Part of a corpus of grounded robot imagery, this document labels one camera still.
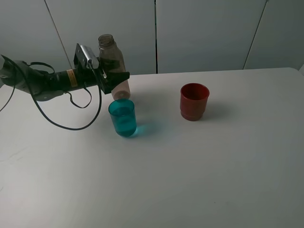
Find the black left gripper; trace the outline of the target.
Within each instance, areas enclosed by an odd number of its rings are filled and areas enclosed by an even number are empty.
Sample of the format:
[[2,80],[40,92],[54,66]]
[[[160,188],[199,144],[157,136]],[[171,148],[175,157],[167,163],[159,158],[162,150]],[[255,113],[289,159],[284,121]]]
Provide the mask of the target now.
[[112,91],[118,93],[120,91],[128,91],[129,86],[127,80],[130,78],[129,72],[107,72],[105,73],[101,66],[104,65],[104,60],[97,57],[99,62],[98,69],[85,68],[84,54],[81,51],[80,44],[76,44],[74,55],[74,67],[77,70],[78,78],[86,86],[100,85],[104,94],[110,94]]

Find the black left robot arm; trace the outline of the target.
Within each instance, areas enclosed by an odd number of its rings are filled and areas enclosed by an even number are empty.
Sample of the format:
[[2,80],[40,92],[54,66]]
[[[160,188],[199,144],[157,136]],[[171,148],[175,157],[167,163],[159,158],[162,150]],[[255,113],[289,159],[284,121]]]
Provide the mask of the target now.
[[0,69],[0,80],[7,86],[14,87],[25,93],[32,92],[37,101],[48,101],[64,93],[96,86],[101,83],[104,94],[111,93],[115,85],[110,76],[101,68],[99,59],[91,48],[77,44],[74,55],[74,69],[61,72],[47,72],[33,69],[40,65],[54,69],[42,62],[27,64],[24,61],[12,61],[3,56],[4,63]]

